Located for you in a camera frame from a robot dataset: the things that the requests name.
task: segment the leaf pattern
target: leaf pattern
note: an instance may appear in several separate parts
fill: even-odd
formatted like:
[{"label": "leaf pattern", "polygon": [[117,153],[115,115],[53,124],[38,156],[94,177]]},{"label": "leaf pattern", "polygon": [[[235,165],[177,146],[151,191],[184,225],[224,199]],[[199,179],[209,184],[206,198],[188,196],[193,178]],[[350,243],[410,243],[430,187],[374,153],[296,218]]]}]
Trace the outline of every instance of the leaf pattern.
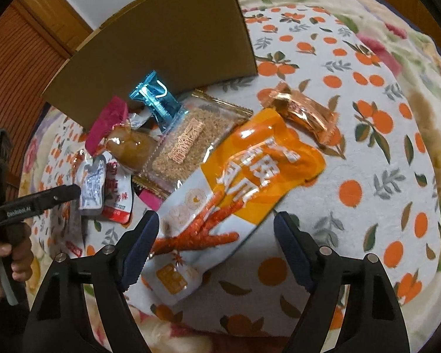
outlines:
[{"label": "leaf pattern", "polygon": [[384,88],[384,94],[393,101],[395,101],[396,98],[403,98],[403,91],[400,89],[399,84],[396,82],[393,84],[388,84]]},{"label": "leaf pattern", "polygon": [[343,22],[352,32],[354,33],[359,32],[358,26],[348,16],[344,16],[342,14],[335,14],[335,17],[338,18],[338,20],[340,20],[341,22]]},{"label": "leaf pattern", "polygon": [[413,202],[408,203],[402,211],[402,217],[400,219],[400,226],[402,228],[402,231],[405,229],[405,227],[408,224],[408,219],[410,217],[410,210],[412,209],[412,204]]},{"label": "leaf pattern", "polygon": [[244,77],[244,78],[238,78],[238,79],[231,79],[230,81],[227,81],[222,85],[222,90],[224,93],[227,93],[229,88],[231,90],[238,91],[240,87],[247,87],[251,86],[252,81],[254,80],[254,77]]},{"label": "leaf pattern", "polygon": [[336,110],[337,105],[338,105],[338,98],[339,98],[339,97],[340,97],[339,95],[334,95],[332,98],[330,98],[330,99],[328,100],[328,108],[329,108],[331,111],[335,111],[335,110]]},{"label": "leaf pattern", "polygon": [[334,73],[335,70],[338,71],[351,70],[350,66],[351,66],[350,62],[343,63],[342,60],[328,61],[325,65],[323,65],[323,67],[327,68],[327,70],[332,73]]},{"label": "leaf pattern", "polygon": [[345,226],[341,220],[333,216],[333,212],[327,217],[321,217],[314,225],[312,237],[320,245],[327,245],[336,248],[339,245],[338,235],[334,230],[344,231]]},{"label": "leaf pattern", "polygon": [[279,299],[279,304],[281,305],[281,310],[286,316],[291,317],[292,319],[300,319],[302,316],[302,312],[287,301],[282,294]]},{"label": "leaf pattern", "polygon": [[433,177],[433,195],[431,195],[433,199],[436,199],[435,202],[435,212],[439,208],[439,195],[438,195],[438,186],[436,184],[436,175]]},{"label": "leaf pattern", "polygon": [[426,187],[428,185],[426,176],[424,174],[418,175],[415,173],[415,179],[417,180],[418,186],[420,187]]},{"label": "leaf pattern", "polygon": [[436,259],[436,254],[435,252],[429,247],[428,243],[426,245],[426,252],[427,252],[427,258],[429,260],[434,260]]},{"label": "leaf pattern", "polygon": [[374,175],[374,188],[376,190],[374,196],[379,196],[381,199],[389,200],[391,195],[393,195],[395,192],[402,192],[397,182],[403,182],[405,179],[406,178],[400,174],[400,168],[392,170],[390,173],[387,172],[387,170],[384,170],[381,178],[382,184],[379,182],[377,175]]},{"label": "leaf pattern", "polygon": [[338,34],[342,37],[351,37],[352,31],[348,28],[340,28],[338,29]]},{"label": "leaf pattern", "polygon": [[266,49],[268,45],[271,45],[271,41],[273,41],[273,39],[265,36],[262,39],[257,39],[253,46],[255,47],[255,50]]},{"label": "leaf pattern", "polygon": [[376,230],[377,230],[378,225],[379,224],[376,223],[375,225],[370,227],[369,230],[367,230],[366,235],[365,235],[365,240],[363,242],[363,251],[364,252],[368,252],[374,248],[374,245],[376,244]]},{"label": "leaf pattern", "polygon": [[221,285],[224,291],[226,291],[228,294],[231,294],[233,296],[245,296],[246,294],[252,292],[251,289],[243,289],[229,282],[219,281],[219,284]]},{"label": "leaf pattern", "polygon": [[110,228],[109,230],[107,230],[105,232],[105,238],[103,240],[103,242],[101,242],[102,244],[116,244],[117,241],[119,240],[119,236],[118,234],[114,231],[114,226],[113,228]]},{"label": "leaf pattern", "polygon": [[406,135],[403,140],[404,148],[405,148],[405,156],[407,157],[408,165],[410,166],[413,162],[413,157],[415,156],[415,151],[413,150],[412,141],[409,136]]},{"label": "leaf pattern", "polygon": [[309,29],[310,26],[307,24],[299,24],[299,25],[294,25],[292,28],[289,28],[290,32],[302,32],[302,30],[307,30]]}]

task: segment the orange fruit pattern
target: orange fruit pattern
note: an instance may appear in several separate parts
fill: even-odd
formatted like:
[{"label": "orange fruit pattern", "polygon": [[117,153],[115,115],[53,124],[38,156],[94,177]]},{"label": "orange fruit pattern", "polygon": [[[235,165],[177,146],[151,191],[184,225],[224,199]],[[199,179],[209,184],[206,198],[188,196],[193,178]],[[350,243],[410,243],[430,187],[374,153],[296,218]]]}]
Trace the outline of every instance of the orange fruit pattern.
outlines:
[{"label": "orange fruit pattern", "polygon": [[345,49],[338,48],[333,51],[333,54],[336,55],[337,57],[342,57],[347,55],[348,52]]},{"label": "orange fruit pattern", "polygon": [[376,87],[384,86],[384,79],[376,74],[369,77],[369,82]]},{"label": "orange fruit pattern", "polygon": [[312,51],[314,49],[314,47],[308,42],[297,43],[297,48],[302,51]]},{"label": "orange fruit pattern", "polygon": [[382,134],[389,134],[394,128],[394,121],[385,111],[376,110],[372,115],[374,126]]},{"label": "orange fruit pattern", "polygon": [[280,257],[272,257],[261,263],[258,268],[258,279],[266,286],[281,284],[287,277],[287,264]]},{"label": "orange fruit pattern", "polygon": [[426,147],[420,133],[415,134],[415,143],[417,145],[418,151],[421,152],[422,154],[425,153]]},{"label": "orange fruit pattern", "polygon": [[325,76],[323,77],[323,83],[333,89],[338,89],[343,84],[341,79],[339,79],[337,76]]},{"label": "orange fruit pattern", "polygon": [[428,217],[424,212],[420,212],[415,218],[415,236],[422,238],[428,231]]},{"label": "orange fruit pattern", "polygon": [[388,268],[395,268],[403,257],[403,244],[399,241],[392,242],[384,252],[384,264]]},{"label": "orange fruit pattern", "polygon": [[86,255],[93,256],[95,254],[95,248],[93,246],[86,247]]},{"label": "orange fruit pattern", "polygon": [[333,312],[332,323],[330,324],[330,330],[340,329],[343,325],[343,311],[336,306],[335,312]]},{"label": "orange fruit pattern", "polygon": [[369,103],[367,103],[366,101],[363,101],[363,100],[359,100],[357,105],[358,105],[359,112],[361,113],[361,115],[364,118],[368,118],[368,117],[372,116],[374,109],[372,108],[372,106]]},{"label": "orange fruit pattern", "polygon": [[363,189],[356,180],[347,180],[341,184],[338,197],[345,206],[356,208],[363,197]]},{"label": "orange fruit pattern", "polygon": [[281,36],[281,37],[279,38],[279,41],[290,42],[290,41],[292,41],[293,39],[294,39],[293,36],[285,35],[285,36]]},{"label": "orange fruit pattern", "polygon": [[301,20],[305,17],[304,14],[298,14],[298,13],[284,13],[284,16],[292,18],[294,20]]},{"label": "orange fruit pattern", "polygon": [[337,40],[334,39],[333,37],[324,37],[323,41],[326,44],[336,44],[337,43]]},{"label": "orange fruit pattern", "polygon": [[406,273],[398,284],[397,297],[399,299],[405,297],[405,301],[403,303],[407,304],[421,292],[421,288],[421,282],[415,281],[411,273]]},{"label": "orange fruit pattern", "polygon": [[368,57],[367,55],[363,53],[359,53],[358,51],[355,53],[356,58],[359,62],[361,62],[363,65],[372,65],[372,59],[371,57]]},{"label": "orange fruit pattern", "polygon": [[361,73],[354,72],[353,78],[355,79],[356,82],[358,82],[359,84],[361,84],[363,86],[366,86],[368,84],[367,79]]},{"label": "orange fruit pattern", "polygon": [[258,74],[261,76],[273,76],[278,71],[278,67],[273,62],[262,62],[258,65]]},{"label": "orange fruit pattern", "polygon": [[413,115],[412,115],[412,112],[410,111],[410,108],[405,103],[401,103],[400,105],[398,105],[398,110],[400,111],[400,114],[402,114],[402,116],[404,118],[407,118],[407,119],[413,118]]},{"label": "orange fruit pattern", "polygon": [[269,95],[271,94],[272,91],[273,91],[273,89],[270,89],[270,88],[260,90],[256,94],[258,101],[260,101],[261,104],[264,104],[268,100]]}]

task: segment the snack bag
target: snack bag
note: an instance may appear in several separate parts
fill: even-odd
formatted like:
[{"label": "snack bag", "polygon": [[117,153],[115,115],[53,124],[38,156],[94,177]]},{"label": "snack bag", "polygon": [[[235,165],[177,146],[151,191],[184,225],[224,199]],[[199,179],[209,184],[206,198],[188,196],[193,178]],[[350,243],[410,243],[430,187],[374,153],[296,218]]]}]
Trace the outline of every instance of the snack bag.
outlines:
[{"label": "snack bag", "polygon": [[274,108],[283,118],[310,131],[320,144],[328,144],[336,131],[338,113],[299,90],[292,90],[286,82],[281,81],[263,105]]},{"label": "snack bag", "polygon": [[95,121],[85,142],[90,155],[100,150],[100,142],[116,160],[131,171],[142,170],[156,141],[148,134],[133,130],[128,120],[127,104],[119,97],[113,97]]},{"label": "snack bag", "polygon": [[162,132],[168,128],[181,108],[181,104],[160,81],[155,70],[136,86],[129,97],[143,102],[152,111]]},{"label": "snack bag", "polygon": [[172,193],[252,114],[251,110],[194,91],[183,100],[142,175],[164,192]]},{"label": "snack bag", "polygon": [[114,222],[127,223],[131,216],[132,199],[130,173],[110,156],[106,164],[102,214]]},{"label": "snack bag", "polygon": [[264,109],[215,149],[160,207],[160,232],[142,276],[164,304],[198,288],[294,187],[325,168],[273,109]]}]

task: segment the orange circle pattern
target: orange circle pattern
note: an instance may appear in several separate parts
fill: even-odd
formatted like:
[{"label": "orange circle pattern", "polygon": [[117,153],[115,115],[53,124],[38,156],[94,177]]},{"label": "orange circle pattern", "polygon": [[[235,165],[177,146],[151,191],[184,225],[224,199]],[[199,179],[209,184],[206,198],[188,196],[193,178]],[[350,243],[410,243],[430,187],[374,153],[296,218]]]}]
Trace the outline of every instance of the orange circle pattern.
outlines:
[{"label": "orange circle pattern", "polygon": [[388,268],[398,266],[403,257],[403,244],[399,241],[390,243],[384,252],[384,264]]},{"label": "orange circle pattern", "polygon": [[261,263],[258,268],[258,279],[266,286],[281,284],[287,277],[287,264],[280,257],[272,257]]},{"label": "orange circle pattern", "polygon": [[338,197],[345,206],[356,208],[363,197],[363,189],[356,180],[347,180],[341,184]]}]

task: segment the cardboard box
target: cardboard box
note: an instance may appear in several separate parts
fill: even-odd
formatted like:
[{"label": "cardboard box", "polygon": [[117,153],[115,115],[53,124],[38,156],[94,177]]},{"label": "cardboard box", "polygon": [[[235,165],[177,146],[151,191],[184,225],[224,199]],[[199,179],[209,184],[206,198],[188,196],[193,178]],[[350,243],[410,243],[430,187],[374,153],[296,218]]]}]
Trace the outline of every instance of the cardboard box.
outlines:
[{"label": "cardboard box", "polygon": [[137,0],[55,75],[43,98],[86,129],[156,70],[172,93],[256,75],[237,0]]}]

